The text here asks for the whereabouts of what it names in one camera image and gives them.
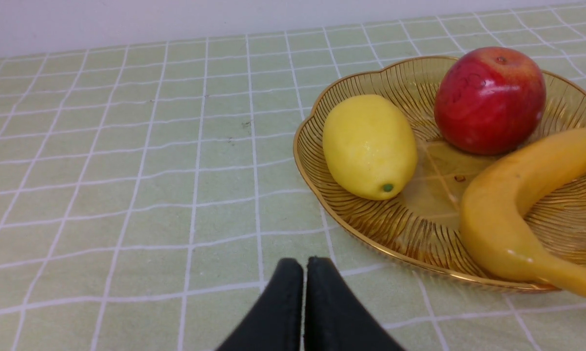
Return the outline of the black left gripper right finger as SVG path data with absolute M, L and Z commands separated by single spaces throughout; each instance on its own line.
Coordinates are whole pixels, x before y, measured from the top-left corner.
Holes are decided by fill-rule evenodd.
M 349 289 L 328 257 L 307 262 L 307 351 L 402 351 Z

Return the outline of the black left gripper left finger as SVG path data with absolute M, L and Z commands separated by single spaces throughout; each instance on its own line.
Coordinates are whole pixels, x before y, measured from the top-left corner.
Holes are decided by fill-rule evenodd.
M 218 351 L 298 351 L 304 271 L 282 258 L 262 294 Z

